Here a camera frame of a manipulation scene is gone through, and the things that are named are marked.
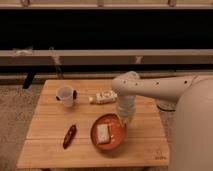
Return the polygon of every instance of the bowl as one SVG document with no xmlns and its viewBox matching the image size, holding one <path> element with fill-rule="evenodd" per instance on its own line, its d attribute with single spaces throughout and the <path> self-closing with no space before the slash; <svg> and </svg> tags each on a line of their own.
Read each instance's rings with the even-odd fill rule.
<svg viewBox="0 0 213 171">
<path fill-rule="evenodd" d="M 99 124 L 108 124 L 110 142 L 106 144 L 98 144 L 97 126 Z M 102 151 L 114 150 L 121 145 L 126 135 L 126 129 L 122 127 L 120 120 L 116 114 L 105 114 L 98 118 L 90 132 L 93 145 Z"/>
</svg>

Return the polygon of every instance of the small white bottle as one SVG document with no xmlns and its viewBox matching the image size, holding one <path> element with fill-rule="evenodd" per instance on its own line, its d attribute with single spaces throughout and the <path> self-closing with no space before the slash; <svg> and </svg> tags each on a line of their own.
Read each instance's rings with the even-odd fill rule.
<svg viewBox="0 0 213 171">
<path fill-rule="evenodd" d="M 105 104 L 115 102 L 117 94 L 112 90 L 96 93 L 94 96 L 89 97 L 90 104 Z"/>
</svg>

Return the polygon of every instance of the wooden plank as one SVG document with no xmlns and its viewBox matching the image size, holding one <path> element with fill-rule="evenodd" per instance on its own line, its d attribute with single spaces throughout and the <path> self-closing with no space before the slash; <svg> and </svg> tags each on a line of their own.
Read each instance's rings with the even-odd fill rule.
<svg viewBox="0 0 213 171">
<path fill-rule="evenodd" d="M 36 0 L 34 4 L 96 4 L 97 0 Z"/>
<path fill-rule="evenodd" d="M 140 167 L 168 164 L 168 146 L 163 138 L 131 138 L 115 151 L 98 152 L 88 139 L 74 139 L 64 150 L 62 139 L 25 141 L 18 168 Z"/>
<path fill-rule="evenodd" d="M 143 56 L 155 55 L 161 56 L 180 55 L 182 58 L 190 57 L 191 55 L 213 55 L 213 49 L 151 49 L 151 50 L 33 50 L 31 57 L 46 57 L 46 56 Z M 14 56 L 14 50 L 1 50 L 0 58 L 8 58 Z"/>
<path fill-rule="evenodd" d="M 76 124 L 78 129 L 76 138 L 90 139 L 90 129 L 99 116 L 34 117 L 31 121 L 27 139 L 63 139 L 72 124 Z M 165 137 L 165 133 L 159 117 L 134 117 L 128 127 L 126 137 L 162 138 Z"/>
<path fill-rule="evenodd" d="M 60 101 L 56 100 L 55 94 L 58 87 L 62 85 L 70 85 L 78 92 L 77 100 L 72 108 L 65 108 Z M 75 114 L 91 114 L 91 113 L 116 113 L 116 105 L 91 105 L 89 104 L 89 96 L 97 92 L 110 90 L 111 80 L 48 80 L 41 92 L 41 96 L 35 110 L 36 115 L 58 115 L 70 113 Z M 151 98 L 137 96 L 135 105 L 138 113 L 151 114 L 150 116 L 158 116 L 158 109 L 155 106 L 155 101 Z"/>
<path fill-rule="evenodd" d="M 178 4 L 191 4 L 191 5 L 196 5 L 196 4 L 209 4 L 212 5 L 213 0 L 178 0 Z"/>
<path fill-rule="evenodd" d="M 166 4 L 167 0 L 105 0 L 105 4 L 135 4 L 135 5 L 140 5 L 140 4 Z"/>
</svg>

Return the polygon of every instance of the gray carpet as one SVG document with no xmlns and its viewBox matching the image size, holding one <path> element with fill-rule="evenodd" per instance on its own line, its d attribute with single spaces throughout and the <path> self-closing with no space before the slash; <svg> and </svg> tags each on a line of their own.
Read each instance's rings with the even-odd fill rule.
<svg viewBox="0 0 213 171">
<path fill-rule="evenodd" d="M 27 130 L 33 116 L 43 85 L 31 85 L 27 90 L 22 85 L 0 85 L 0 171 L 24 171 L 16 169 L 16 162 L 22 149 Z M 163 108 L 173 108 L 168 103 L 158 102 Z M 173 113 L 160 112 L 168 138 L 171 134 Z M 142 171 L 143 168 L 102 169 L 53 169 L 53 171 Z M 167 167 L 153 167 L 146 171 L 167 171 Z"/>
</svg>

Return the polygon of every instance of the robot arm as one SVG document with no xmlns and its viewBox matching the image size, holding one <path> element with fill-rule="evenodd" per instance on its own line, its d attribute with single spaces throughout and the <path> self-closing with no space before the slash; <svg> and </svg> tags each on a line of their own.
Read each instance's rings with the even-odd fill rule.
<svg viewBox="0 0 213 171">
<path fill-rule="evenodd" d="M 116 77 L 117 114 L 132 117 L 135 95 L 177 102 L 169 171 L 213 170 L 213 76 L 141 80 L 136 72 Z"/>
</svg>

